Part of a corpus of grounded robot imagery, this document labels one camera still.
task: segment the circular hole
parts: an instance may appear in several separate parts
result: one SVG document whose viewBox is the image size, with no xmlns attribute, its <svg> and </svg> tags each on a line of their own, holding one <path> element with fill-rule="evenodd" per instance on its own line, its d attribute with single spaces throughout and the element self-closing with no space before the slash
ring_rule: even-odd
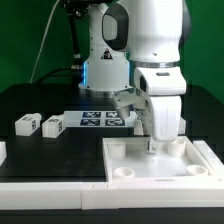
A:
<svg viewBox="0 0 224 224">
<path fill-rule="evenodd" d="M 135 171 L 129 167 L 120 167 L 114 170 L 114 176 L 119 178 L 133 178 Z"/>
<path fill-rule="evenodd" d="M 191 165 L 187 167 L 187 174 L 191 176 L 207 176 L 208 169 L 199 165 Z"/>
</svg>

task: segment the white block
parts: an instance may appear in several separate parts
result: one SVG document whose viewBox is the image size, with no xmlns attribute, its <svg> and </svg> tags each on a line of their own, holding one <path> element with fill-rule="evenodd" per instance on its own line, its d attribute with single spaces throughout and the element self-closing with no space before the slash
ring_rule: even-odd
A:
<svg viewBox="0 0 224 224">
<path fill-rule="evenodd" d="M 40 114 L 26 114 L 15 122 L 16 135 L 30 136 L 40 127 L 40 121 Z"/>
<path fill-rule="evenodd" d="M 7 157 L 5 142 L 0 142 L 0 166 Z"/>
<path fill-rule="evenodd" d="M 42 124 L 43 137 L 57 138 L 65 130 L 65 116 L 51 116 Z"/>
</svg>

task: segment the black cable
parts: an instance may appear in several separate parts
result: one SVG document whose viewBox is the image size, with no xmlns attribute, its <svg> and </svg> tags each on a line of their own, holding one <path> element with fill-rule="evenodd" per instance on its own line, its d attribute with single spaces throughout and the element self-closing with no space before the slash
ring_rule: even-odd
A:
<svg viewBox="0 0 224 224">
<path fill-rule="evenodd" d="M 72 75 L 55 75 L 56 73 L 63 72 L 63 71 L 72 71 L 71 67 L 65 67 L 65 68 L 58 68 L 54 69 L 51 72 L 48 72 L 43 77 L 39 78 L 35 84 L 41 84 L 45 79 L 51 78 L 51 77 L 63 77 L 63 76 L 72 76 Z"/>
</svg>

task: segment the black tabletop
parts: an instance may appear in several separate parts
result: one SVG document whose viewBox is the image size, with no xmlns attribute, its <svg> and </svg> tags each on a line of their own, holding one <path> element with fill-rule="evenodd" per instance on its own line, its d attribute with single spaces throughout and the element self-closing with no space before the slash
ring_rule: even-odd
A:
<svg viewBox="0 0 224 224">
<path fill-rule="evenodd" d="M 182 116 L 187 121 L 186 135 L 191 140 L 205 140 L 223 161 L 224 106 L 198 86 L 188 86 L 187 93 L 182 96 L 182 103 Z M 51 115 L 63 114 L 66 110 L 112 111 L 114 108 L 109 99 L 80 95 L 70 85 L 20 84 L 11 86 L 0 94 L 0 141 L 6 141 L 8 154 L 0 169 L 1 182 L 105 181 L 102 138 L 132 137 L 132 128 L 70 128 L 57 139 L 43 139 L 41 130 L 29 138 L 15 135 L 14 122 L 24 114 L 40 113 L 44 121 Z M 125 221 L 139 224 L 223 223 L 224 209 L 0 211 L 1 223 Z"/>
</svg>

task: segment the white cylinder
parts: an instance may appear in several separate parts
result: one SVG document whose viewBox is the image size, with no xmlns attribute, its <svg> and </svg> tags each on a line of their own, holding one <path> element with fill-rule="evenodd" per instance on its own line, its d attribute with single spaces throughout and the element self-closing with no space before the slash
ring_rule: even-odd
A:
<svg viewBox="0 0 224 224">
<path fill-rule="evenodd" d="M 182 157 L 185 155 L 186 142 L 177 138 L 174 142 L 168 143 L 167 153 L 173 157 Z"/>
<path fill-rule="evenodd" d="M 123 159 L 126 155 L 126 142 L 119 140 L 108 144 L 108 152 L 111 159 Z"/>
<path fill-rule="evenodd" d="M 135 171 L 129 167 L 119 167 L 114 170 L 113 177 L 115 177 L 115 178 L 134 178 Z"/>
<path fill-rule="evenodd" d="M 187 167 L 187 176 L 208 176 L 208 169 L 204 166 L 190 165 Z"/>
</svg>

